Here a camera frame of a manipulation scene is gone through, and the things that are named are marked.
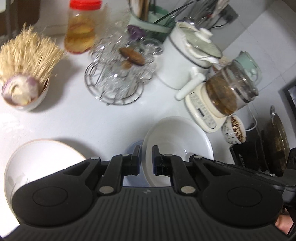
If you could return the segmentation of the person's right hand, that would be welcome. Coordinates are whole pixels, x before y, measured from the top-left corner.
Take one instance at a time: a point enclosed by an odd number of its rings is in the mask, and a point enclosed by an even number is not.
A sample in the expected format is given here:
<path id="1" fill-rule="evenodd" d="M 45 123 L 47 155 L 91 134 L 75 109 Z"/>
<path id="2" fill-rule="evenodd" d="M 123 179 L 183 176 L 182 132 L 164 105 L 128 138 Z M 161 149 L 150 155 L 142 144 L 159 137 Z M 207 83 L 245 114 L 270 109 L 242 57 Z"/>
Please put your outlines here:
<path id="1" fill-rule="evenodd" d="M 275 226 L 279 230 L 284 232 L 286 235 L 289 233 L 292 225 L 293 225 L 292 218 L 289 215 L 284 215 L 284 214 L 281 214 L 275 223 Z"/>

